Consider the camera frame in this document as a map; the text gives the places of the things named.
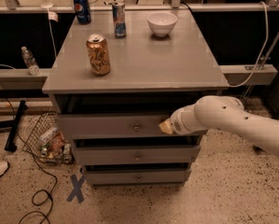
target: plastic bottle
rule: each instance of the plastic bottle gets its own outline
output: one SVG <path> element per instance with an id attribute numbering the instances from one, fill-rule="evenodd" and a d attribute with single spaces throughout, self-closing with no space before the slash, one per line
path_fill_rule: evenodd
<path id="1" fill-rule="evenodd" d="M 39 75 L 39 67 L 33 53 L 26 47 L 21 47 L 21 57 L 24 59 L 30 74 L 33 76 Z"/>

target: concrete floor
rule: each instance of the concrete floor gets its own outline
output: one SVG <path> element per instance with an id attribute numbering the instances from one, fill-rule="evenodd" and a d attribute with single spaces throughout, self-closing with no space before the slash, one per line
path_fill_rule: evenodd
<path id="1" fill-rule="evenodd" d="M 33 104 L 27 105 L 19 128 L 23 140 L 37 117 Z M 0 106 L 5 111 L 8 108 L 7 104 Z M 269 115 L 260 99 L 249 100 L 247 108 L 262 116 Z M 50 109 L 47 104 L 39 112 Z M 2 119 L 10 116 L 0 112 Z M 0 160 L 10 163 L 0 178 L 0 223 L 19 223 L 29 212 L 49 211 L 50 201 L 38 207 L 32 205 L 32 198 L 40 189 L 50 191 L 55 179 L 40 171 L 32 156 L 22 151 L 20 139 L 16 138 L 16 152 L 4 151 L 8 132 L 0 130 Z M 41 163 L 58 179 L 52 193 L 50 223 L 279 223 L 279 160 L 264 152 L 257 154 L 244 139 L 221 131 L 210 130 L 201 145 L 184 185 L 93 188 L 82 182 L 76 164 Z M 72 177 L 81 186 L 80 192 L 75 189 L 77 196 L 72 195 Z M 39 195 L 35 201 L 44 198 Z M 41 218 L 34 214 L 22 223 L 39 223 Z"/>

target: wire basket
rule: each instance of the wire basket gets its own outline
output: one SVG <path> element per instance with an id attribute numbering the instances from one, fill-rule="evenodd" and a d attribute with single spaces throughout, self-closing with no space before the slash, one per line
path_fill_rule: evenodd
<path id="1" fill-rule="evenodd" d="M 69 155 L 62 154 L 57 157 L 47 157 L 42 154 L 41 150 L 41 143 L 39 137 L 48 131 L 50 128 L 58 127 L 58 124 L 55 120 L 55 113 L 46 113 L 39 117 L 38 121 L 36 122 L 34 128 L 32 129 L 31 133 L 29 134 L 25 146 L 23 147 L 23 151 L 31 153 L 36 159 L 41 162 L 46 163 L 64 163 L 70 164 L 73 163 L 73 157 L 71 154 L 71 150 Z"/>

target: white bowl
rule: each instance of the white bowl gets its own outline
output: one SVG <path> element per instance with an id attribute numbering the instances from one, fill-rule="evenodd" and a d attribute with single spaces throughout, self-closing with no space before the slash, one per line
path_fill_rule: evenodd
<path id="1" fill-rule="evenodd" d="M 174 29 L 177 17 L 169 12 L 156 12 L 147 16 L 147 22 L 154 35 L 166 36 Z"/>

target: black stand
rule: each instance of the black stand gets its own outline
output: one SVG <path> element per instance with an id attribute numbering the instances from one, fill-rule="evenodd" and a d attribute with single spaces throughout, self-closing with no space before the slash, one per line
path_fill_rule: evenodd
<path id="1" fill-rule="evenodd" d="M 20 123 L 23 110 L 26 109 L 25 101 L 20 101 L 20 105 L 17 111 L 17 115 L 14 120 L 0 121 L 0 129 L 11 127 L 5 151 L 15 152 L 17 150 L 16 144 L 14 143 L 14 138 L 17 133 L 18 125 Z"/>

